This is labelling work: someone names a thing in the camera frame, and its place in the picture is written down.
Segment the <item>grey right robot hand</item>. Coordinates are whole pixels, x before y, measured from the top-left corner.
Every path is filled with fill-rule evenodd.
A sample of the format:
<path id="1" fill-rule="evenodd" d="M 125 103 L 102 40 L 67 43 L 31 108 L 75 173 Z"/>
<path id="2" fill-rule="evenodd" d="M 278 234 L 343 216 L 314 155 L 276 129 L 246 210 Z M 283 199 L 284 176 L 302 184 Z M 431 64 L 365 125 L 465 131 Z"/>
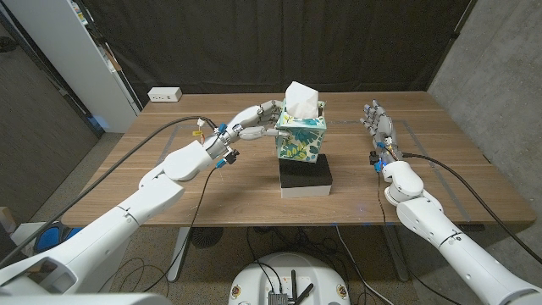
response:
<path id="1" fill-rule="evenodd" d="M 371 153 L 370 160 L 380 159 L 389 164 L 403 159 L 402 152 L 398 148 L 396 130 L 392 118 L 385 109 L 373 100 L 372 104 L 366 104 L 363 108 L 364 117 L 360 118 L 363 126 L 373 138 L 375 153 Z"/>

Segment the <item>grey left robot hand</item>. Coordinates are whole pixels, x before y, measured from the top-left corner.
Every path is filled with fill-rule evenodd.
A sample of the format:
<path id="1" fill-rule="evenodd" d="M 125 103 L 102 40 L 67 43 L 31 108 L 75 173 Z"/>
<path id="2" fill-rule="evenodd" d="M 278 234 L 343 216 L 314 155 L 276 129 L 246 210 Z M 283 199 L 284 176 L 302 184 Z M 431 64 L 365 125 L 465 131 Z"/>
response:
<path id="1" fill-rule="evenodd" d="M 230 147 L 236 141 L 255 140 L 263 136 L 290 136 L 287 130 L 277 130 L 282 102 L 270 100 L 260 105 L 251 106 L 239 112 L 225 128 L 210 136 L 203 147 L 212 159 L 223 155 L 226 159 L 235 158 L 239 152 Z"/>

